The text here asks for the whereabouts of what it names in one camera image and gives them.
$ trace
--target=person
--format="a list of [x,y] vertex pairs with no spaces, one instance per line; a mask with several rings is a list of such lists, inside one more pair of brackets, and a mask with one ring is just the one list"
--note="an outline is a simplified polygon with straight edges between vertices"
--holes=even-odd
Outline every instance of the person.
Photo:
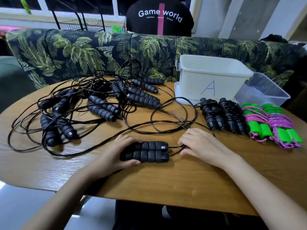
[[[22,230],[64,229],[93,181],[140,164],[137,160],[119,160],[121,151],[134,142],[143,141],[129,135],[118,136],[97,159],[75,172]],[[189,154],[223,169],[270,230],[307,229],[307,213],[303,208],[209,133],[191,128],[178,143],[187,146],[180,152],[181,156]]]
[[128,33],[191,36],[194,21],[179,0],[138,0],[126,14]]

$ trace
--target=metal rack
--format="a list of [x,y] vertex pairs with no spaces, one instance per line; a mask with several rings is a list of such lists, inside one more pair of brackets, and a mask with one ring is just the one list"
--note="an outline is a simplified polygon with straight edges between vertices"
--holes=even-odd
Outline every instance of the metal rack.
[[[61,2],[60,0],[54,0],[54,1],[60,3],[61,5],[64,5],[68,9],[70,9],[71,12],[74,12],[76,17],[77,17],[77,19],[59,22],[57,17],[56,17],[56,14],[54,12],[54,7],[53,7],[52,2],[50,0],[46,0],[46,2],[48,2],[49,6],[51,8],[54,20],[56,21],[56,24],[57,24],[59,29],[76,30],[76,31],[106,31],[105,26],[104,26],[104,21],[103,21],[101,9],[94,6],[90,2],[88,2],[86,0],[72,0],[75,4],[75,9],[73,9],[70,6],[66,5],[65,3]],[[99,14],[100,14],[101,19],[85,18],[84,14],[83,14],[83,10],[80,7],[80,6],[82,6],[82,4],[81,4],[82,2],[87,2],[87,4],[96,8],[98,10]],[[99,0],[96,0],[96,2],[97,2],[97,6],[100,6]]]

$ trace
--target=pink stripe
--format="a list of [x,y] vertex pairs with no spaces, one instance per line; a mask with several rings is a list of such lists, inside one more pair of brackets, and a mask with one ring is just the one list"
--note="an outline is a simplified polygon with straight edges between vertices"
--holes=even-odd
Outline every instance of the pink stripe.
[[159,4],[159,11],[160,14],[158,15],[158,33],[157,35],[163,35],[163,24],[164,24],[164,7],[165,7],[165,3],[160,3]]

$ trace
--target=white plastic box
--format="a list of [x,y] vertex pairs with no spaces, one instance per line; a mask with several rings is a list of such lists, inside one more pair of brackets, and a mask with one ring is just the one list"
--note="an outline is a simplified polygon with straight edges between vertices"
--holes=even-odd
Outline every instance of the white plastic box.
[[290,95],[280,88],[274,81],[263,73],[254,73],[253,77],[245,81],[235,95],[234,101],[240,106],[244,103],[256,103],[262,106],[271,103],[273,106],[281,106]]
[[232,100],[253,72],[242,62],[222,57],[181,55],[180,95],[200,100]]

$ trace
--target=pink rope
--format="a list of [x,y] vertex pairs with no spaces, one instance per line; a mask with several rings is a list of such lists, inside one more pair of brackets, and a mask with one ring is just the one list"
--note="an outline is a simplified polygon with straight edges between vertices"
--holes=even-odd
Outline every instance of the pink rope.
[[[257,114],[248,114],[245,115],[246,122],[250,121],[257,121],[260,123],[266,123],[270,126],[270,128],[274,132],[274,136],[269,137],[270,140],[274,141],[279,147],[282,148],[294,148],[294,147],[300,147],[301,145],[297,143],[295,139],[292,139],[294,143],[284,143],[282,142],[278,137],[278,131],[277,127],[285,127],[285,128],[293,128],[292,121],[287,116],[279,113],[274,114],[266,114],[263,109],[254,107],[254,106],[246,106],[242,108],[242,110],[248,110]],[[267,141],[267,139],[259,140],[257,139],[258,133],[251,132],[250,138],[255,140],[256,142],[264,142]]]

